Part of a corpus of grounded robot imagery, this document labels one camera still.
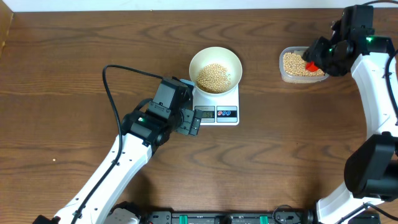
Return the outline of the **red plastic measuring scoop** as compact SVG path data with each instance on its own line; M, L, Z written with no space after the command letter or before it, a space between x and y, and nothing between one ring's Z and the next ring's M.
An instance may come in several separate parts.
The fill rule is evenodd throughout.
M318 67L315 65L314 62L307 62L305 65L305 69L309 72L316 72L318 71Z

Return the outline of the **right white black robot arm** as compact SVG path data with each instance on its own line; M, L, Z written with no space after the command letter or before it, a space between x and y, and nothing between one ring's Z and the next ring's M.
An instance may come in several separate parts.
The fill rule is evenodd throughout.
M344 181L307 210L302 223L348 223L363 211L397 199L397 72L391 38L376 36L370 2L344 8L331 29L302 58L333 76L350 73L362 101L366 140L347 159Z

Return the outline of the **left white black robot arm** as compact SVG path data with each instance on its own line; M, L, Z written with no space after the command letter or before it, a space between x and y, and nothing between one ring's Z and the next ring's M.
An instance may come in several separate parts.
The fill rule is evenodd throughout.
M83 188L53 218L39 215L38 223L107 223L110 211L138 171L172 132L195 136L203 112L182 107L164 108L151 103L146 111L136 108L125 115L121 133Z

